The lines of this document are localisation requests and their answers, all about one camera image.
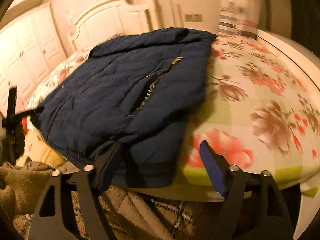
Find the gold zipper teeth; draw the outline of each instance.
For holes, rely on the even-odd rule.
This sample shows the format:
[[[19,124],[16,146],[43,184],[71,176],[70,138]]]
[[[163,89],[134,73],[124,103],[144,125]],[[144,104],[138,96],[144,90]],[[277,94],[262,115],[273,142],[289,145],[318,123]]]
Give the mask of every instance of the gold zipper teeth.
[[[182,59],[183,59],[183,57],[177,57],[177,58],[175,58],[175,59],[171,62],[171,65],[172,65],[172,66],[177,65],[177,63],[178,63],[180,60],[182,60]],[[152,83],[152,84],[150,85],[150,87],[148,88],[148,91],[147,91],[147,94],[146,94],[144,100],[143,100],[142,103],[133,111],[132,115],[135,115],[135,114],[137,114],[137,112],[139,112],[140,110],[142,110],[142,108],[145,106],[145,104],[146,104],[146,103],[149,101],[149,99],[151,98],[151,95],[152,95],[153,90],[155,89],[157,83],[159,82],[159,80],[160,80],[165,74],[167,74],[167,72],[166,72],[166,73],[163,73],[163,74],[160,75],[160,76],[158,76],[158,77],[156,78],[156,80],[153,81],[153,83]]]

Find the white wardrobe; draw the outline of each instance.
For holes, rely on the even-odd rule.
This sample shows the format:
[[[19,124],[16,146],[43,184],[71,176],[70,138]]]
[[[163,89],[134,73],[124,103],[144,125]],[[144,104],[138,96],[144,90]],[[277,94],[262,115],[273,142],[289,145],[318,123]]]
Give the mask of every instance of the white wardrobe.
[[[17,85],[16,111],[38,84],[66,59],[50,4],[36,7],[0,30],[0,111],[6,115],[9,84]]]

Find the headboard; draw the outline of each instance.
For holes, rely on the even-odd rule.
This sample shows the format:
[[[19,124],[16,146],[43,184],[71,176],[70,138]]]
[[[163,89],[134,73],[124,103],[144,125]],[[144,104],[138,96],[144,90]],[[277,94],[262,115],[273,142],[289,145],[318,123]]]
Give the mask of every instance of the headboard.
[[[141,34],[160,29],[155,0],[130,5],[127,0],[107,0],[84,12],[68,33],[74,51],[106,41],[116,33]]]

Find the mattress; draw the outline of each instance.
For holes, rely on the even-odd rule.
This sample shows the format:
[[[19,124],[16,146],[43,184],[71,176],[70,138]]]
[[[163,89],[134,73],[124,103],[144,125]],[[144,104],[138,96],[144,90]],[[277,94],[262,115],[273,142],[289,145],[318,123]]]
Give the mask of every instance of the mattress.
[[[26,108],[36,107],[90,50],[61,63]],[[269,170],[280,188],[300,183],[305,195],[314,196],[320,183],[320,112],[300,72],[293,74],[254,39],[219,35],[207,65],[206,100],[190,115],[174,183],[134,190],[169,199],[221,201],[199,156],[199,145],[207,140],[230,164],[253,173]],[[36,131],[29,120],[28,128]]]

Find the electrical outlet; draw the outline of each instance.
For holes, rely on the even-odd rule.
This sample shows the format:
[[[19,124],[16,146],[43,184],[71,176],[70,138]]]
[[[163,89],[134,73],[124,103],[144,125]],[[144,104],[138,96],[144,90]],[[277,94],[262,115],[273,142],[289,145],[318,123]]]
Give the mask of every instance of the electrical outlet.
[[[184,15],[185,22],[202,22],[202,14],[185,14]]]

